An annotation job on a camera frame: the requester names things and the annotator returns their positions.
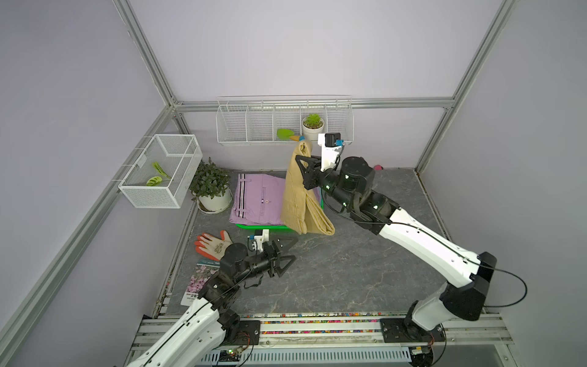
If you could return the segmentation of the green plastic basket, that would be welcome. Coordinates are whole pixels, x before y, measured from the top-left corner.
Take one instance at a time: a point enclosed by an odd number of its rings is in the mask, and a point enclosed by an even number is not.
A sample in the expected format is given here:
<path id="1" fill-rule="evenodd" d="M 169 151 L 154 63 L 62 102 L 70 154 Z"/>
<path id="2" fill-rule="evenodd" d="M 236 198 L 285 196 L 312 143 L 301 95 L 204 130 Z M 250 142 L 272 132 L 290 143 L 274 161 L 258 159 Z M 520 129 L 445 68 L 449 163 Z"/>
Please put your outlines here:
<path id="1" fill-rule="evenodd" d="M 293 229 L 290 229 L 287 226 L 272 226 L 272 225 L 261 225 L 261 224 L 252 224 L 252 225 L 244 225 L 244 224 L 237 224 L 238 228 L 240 229 L 247 229 L 247 230 L 263 230 L 268 229 L 270 231 L 278 231 L 278 232 L 293 232 Z"/>

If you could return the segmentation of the tan pants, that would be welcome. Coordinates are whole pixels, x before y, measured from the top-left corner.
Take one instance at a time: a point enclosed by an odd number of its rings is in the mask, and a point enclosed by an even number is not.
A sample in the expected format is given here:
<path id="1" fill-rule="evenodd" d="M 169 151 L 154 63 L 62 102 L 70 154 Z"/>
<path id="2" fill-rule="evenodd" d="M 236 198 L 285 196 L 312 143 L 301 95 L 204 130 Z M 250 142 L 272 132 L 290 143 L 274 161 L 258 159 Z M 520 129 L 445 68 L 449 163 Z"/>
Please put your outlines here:
<path id="1" fill-rule="evenodd" d="M 312 149 L 312 144 L 303 140 L 293 151 L 285 178 L 281 221 L 300 235 L 334 235 L 333 223 L 324 213 L 316 194 L 305 188 L 301 170 L 296 162 L 298 155 L 309 158 Z"/>

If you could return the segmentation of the purple pants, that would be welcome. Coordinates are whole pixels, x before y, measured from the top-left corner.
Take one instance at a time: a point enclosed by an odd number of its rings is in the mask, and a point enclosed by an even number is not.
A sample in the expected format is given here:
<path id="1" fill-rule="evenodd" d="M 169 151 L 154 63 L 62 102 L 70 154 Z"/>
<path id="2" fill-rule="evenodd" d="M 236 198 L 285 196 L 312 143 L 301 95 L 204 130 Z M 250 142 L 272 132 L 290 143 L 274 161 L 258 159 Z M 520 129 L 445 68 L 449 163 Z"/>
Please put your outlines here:
<path id="1" fill-rule="evenodd" d="M 244 225 L 285 226 L 281 221 L 285 178 L 268 174 L 240 174 L 230 222 Z M 312 191 L 316 194 L 319 188 Z"/>

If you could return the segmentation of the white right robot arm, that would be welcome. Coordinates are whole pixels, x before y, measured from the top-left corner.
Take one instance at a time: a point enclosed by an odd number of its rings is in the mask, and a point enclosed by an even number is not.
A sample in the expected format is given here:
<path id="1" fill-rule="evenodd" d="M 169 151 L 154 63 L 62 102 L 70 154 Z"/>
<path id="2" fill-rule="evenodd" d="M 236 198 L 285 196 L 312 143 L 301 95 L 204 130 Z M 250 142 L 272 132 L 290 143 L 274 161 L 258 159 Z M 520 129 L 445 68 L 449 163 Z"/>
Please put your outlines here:
<path id="1" fill-rule="evenodd" d="M 318 187 L 324 200 L 335 200 L 341 206 L 341 217 L 402 246 L 445 278 L 440 290 L 411 305 L 403 320 L 411 338 L 453 318 L 479 319 L 495 271 L 495 256 L 477 255 L 451 243 L 394 200 L 373 191 L 375 170 L 363 158 L 344 159 L 340 171 L 322 169 L 315 156 L 298 155 L 295 162 L 305 188 Z"/>

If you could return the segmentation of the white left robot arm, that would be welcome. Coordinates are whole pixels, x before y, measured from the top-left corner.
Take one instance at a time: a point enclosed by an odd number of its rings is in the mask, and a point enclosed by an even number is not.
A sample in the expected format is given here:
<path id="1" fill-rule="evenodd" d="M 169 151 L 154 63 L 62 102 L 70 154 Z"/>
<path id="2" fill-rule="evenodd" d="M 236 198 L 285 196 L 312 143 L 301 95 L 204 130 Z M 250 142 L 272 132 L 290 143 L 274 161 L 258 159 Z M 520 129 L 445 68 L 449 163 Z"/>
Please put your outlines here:
<path id="1" fill-rule="evenodd" d="M 242 243 L 228 246 L 220 269 L 204 284 L 198 298 L 154 345 L 131 362 L 131 366 L 196 366 L 223 344 L 251 352 L 258 345 L 260 323 L 242 321 L 231 309 L 245 282 L 263 275 L 281 277 L 296 261 L 289 250 L 294 237 L 278 237 L 251 252 Z"/>

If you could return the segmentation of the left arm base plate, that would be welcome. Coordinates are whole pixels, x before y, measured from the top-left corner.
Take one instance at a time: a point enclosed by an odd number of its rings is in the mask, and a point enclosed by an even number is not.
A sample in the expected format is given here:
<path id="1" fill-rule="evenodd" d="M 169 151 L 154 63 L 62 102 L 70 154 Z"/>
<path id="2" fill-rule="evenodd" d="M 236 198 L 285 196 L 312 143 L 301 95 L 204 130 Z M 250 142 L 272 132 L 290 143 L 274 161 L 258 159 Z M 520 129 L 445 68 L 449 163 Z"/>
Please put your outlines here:
<path id="1" fill-rule="evenodd" d="M 233 324 L 226 331 L 224 345 L 231 346 L 256 346 L 261 336 L 261 322 L 243 320 Z"/>

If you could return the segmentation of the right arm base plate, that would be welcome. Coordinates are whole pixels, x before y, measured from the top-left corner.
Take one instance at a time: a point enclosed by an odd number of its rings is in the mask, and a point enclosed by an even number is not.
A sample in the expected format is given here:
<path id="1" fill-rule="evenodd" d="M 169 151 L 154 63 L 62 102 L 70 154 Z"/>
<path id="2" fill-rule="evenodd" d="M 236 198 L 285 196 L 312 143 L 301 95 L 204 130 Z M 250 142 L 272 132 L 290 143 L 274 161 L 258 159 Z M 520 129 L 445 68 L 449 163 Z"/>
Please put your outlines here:
<path id="1" fill-rule="evenodd" d="M 446 340 L 440 325 L 426 331 L 414 323 L 406 325 L 401 318 L 380 319 L 383 341 L 385 343 L 420 343 L 432 345 Z"/>

